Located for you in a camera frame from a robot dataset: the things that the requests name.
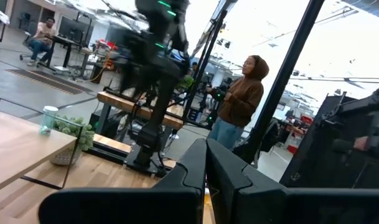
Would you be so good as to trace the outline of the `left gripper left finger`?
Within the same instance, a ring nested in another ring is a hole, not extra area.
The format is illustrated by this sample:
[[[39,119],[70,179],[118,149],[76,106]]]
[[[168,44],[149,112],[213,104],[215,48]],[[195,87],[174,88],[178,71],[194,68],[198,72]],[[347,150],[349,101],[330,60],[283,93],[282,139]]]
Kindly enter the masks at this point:
[[[207,143],[197,139],[151,188],[71,188],[46,197],[40,224],[202,224]]]

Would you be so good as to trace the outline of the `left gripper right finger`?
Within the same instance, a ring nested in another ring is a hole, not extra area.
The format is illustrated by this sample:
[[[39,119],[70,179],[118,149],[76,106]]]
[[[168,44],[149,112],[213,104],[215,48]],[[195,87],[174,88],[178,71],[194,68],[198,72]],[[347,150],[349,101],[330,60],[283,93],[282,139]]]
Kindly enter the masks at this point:
[[[207,182],[216,224],[379,224],[379,189],[287,188],[213,139]]]

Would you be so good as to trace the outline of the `teal medicine bottle white cap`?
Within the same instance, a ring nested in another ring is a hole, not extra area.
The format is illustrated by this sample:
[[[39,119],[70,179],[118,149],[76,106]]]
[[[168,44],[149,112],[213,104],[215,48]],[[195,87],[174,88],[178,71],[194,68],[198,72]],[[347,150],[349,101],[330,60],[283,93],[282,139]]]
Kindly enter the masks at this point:
[[[39,129],[40,134],[47,136],[51,134],[57,113],[58,108],[54,106],[44,106],[43,118]]]

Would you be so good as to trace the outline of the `black equipment housing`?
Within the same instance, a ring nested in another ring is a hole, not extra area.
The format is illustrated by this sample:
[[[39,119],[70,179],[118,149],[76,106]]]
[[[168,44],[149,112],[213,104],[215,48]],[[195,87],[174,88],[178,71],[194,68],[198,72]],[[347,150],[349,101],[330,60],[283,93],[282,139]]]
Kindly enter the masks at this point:
[[[360,100],[326,97],[279,182],[379,189],[379,88]]]

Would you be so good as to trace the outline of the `green plant in woven pot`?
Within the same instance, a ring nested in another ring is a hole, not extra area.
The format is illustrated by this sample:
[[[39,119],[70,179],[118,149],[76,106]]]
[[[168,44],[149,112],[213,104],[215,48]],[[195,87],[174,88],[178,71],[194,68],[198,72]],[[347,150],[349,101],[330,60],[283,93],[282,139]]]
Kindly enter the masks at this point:
[[[59,166],[73,165],[78,161],[82,151],[87,151],[93,147],[93,138],[95,132],[90,124],[85,124],[83,118],[68,118],[67,116],[57,116],[53,125],[55,131],[76,137],[78,140],[77,148],[73,153],[73,147],[68,148],[61,153],[57,154],[50,161],[51,163]]]

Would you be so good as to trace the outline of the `black computer tower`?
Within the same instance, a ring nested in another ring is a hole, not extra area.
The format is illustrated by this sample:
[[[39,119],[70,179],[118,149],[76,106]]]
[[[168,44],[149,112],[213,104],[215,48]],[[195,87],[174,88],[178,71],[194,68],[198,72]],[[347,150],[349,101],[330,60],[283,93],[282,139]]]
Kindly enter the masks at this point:
[[[102,110],[95,111],[90,116],[89,124],[92,126],[92,131],[107,138],[114,139],[117,136],[123,113],[111,109],[107,118],[100,122],[101,112]]]

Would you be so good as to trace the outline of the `wooden workbench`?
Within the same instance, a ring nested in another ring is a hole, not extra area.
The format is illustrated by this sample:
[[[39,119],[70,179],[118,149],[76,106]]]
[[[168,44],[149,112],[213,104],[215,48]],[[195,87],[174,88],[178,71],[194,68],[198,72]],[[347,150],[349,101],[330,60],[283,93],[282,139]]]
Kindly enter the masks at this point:
[[[134,102],[114,96],[106,91],[98,92],[97,99],[104,103],[104,105],[110,105],[125,112],[131,112],[134,107]],[[184,107],[181,105],[168,107],[162,124],[173,129],[180,129],[184,125],[184,122],[181,120],[183,113]],[[147,107],[141,107],[136,114],[139,117],[149,119],[151,117],[151,110]]]

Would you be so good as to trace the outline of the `person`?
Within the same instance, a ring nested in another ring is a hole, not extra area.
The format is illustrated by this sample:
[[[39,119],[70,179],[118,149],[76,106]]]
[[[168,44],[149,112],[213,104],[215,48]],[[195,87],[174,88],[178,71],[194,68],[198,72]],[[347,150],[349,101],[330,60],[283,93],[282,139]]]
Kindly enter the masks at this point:
[[[28,46],[32,49],[32,55],[27,63],[28,66],[36,64],[37,56],[41,52],[45,52],[45,55],[39,60],[40,63],[44,64],[52,57],[51,46],[53,40],[51,37],[57,33],[54,24],[55,19],[53,17],[49,17],[45,22],[38,23],[36,33],[28,43]]]
[[[232,149],[260,104],[264,93],[262,79],[269,66],[259,55],[250,55],[242,68],[243,76],[234,81],[222,100],[217,119],[208,134],[227,149]]]

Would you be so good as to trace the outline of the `black computer monitor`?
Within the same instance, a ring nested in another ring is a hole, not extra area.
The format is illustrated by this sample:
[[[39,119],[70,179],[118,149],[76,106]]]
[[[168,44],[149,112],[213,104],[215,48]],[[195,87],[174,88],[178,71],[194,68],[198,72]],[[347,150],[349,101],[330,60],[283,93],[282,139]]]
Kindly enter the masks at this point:
[[[83,15],[74,19],[62,17],[58,34],[79,44],[88,44],[93,31],[92,20]]]

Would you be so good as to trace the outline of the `wooden shelf black metal frame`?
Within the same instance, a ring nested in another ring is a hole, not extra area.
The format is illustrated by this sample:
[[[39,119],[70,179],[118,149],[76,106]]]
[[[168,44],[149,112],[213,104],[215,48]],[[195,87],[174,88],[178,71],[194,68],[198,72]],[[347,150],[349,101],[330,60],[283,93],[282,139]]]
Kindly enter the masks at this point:
[[[77,150],[80,137],[54,132],[39,134],[40,126],[0,111],[0,190],[17,179],[23,179],[54,190],[65,187],[72,161],[61,186],[26,176],[44,162],[66,149]]]

